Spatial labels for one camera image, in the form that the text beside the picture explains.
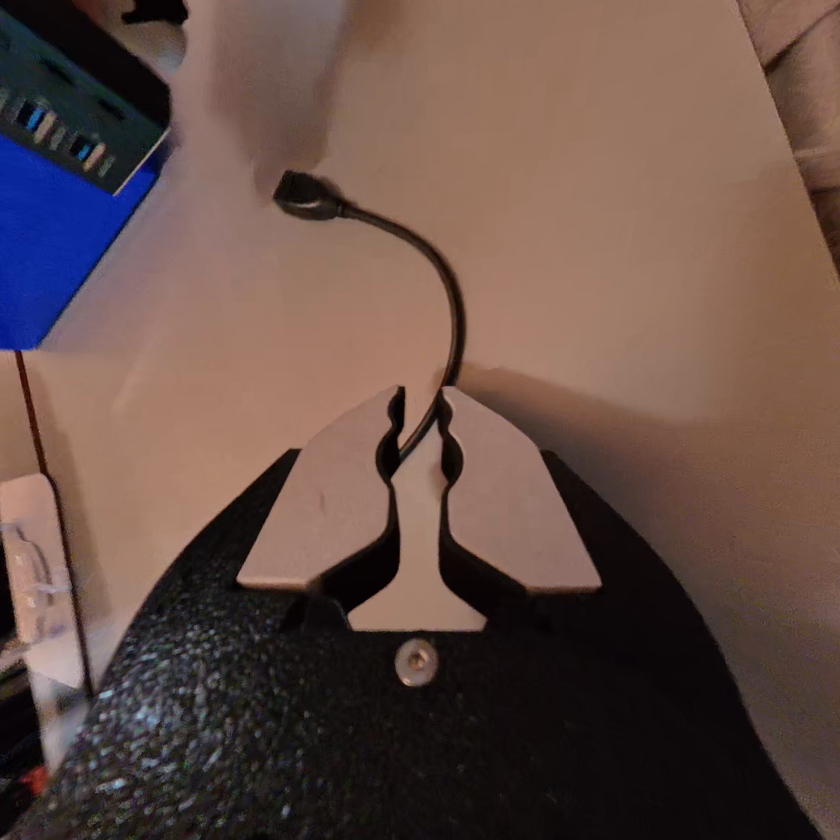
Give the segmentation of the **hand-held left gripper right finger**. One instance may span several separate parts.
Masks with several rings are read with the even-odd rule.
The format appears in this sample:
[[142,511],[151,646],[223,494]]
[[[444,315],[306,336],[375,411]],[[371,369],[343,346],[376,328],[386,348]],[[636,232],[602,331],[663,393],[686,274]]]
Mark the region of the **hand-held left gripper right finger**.
[[438,418],[447,587],[458,596],[598,591],[602,578],[531,438],[453,386],[438,397]]

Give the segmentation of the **blue plastic bin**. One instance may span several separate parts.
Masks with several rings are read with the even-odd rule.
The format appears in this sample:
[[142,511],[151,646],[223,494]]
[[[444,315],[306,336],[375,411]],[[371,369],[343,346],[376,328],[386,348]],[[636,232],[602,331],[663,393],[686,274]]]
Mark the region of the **blue plastic bin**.
[[2,138],[1,350],[35,350],[158,181],[164,143],[121,192]]

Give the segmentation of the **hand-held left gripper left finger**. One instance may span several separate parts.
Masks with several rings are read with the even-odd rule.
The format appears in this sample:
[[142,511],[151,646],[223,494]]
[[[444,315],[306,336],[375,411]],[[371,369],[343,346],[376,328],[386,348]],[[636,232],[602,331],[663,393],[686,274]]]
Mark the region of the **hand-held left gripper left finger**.
[[396,576],[405,389],[394,385],[339,416],[296,453],[240,568],[250,590],[316,594],[357,607]]

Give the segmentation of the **metallic black multiport USB hub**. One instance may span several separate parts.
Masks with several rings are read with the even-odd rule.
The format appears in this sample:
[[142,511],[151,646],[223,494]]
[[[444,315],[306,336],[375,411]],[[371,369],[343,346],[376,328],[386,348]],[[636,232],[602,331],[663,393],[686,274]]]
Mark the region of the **metallic black multiport USB hub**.
[[1,2],[2,138],[119,195],[170,131],[171,93],[71,2]]

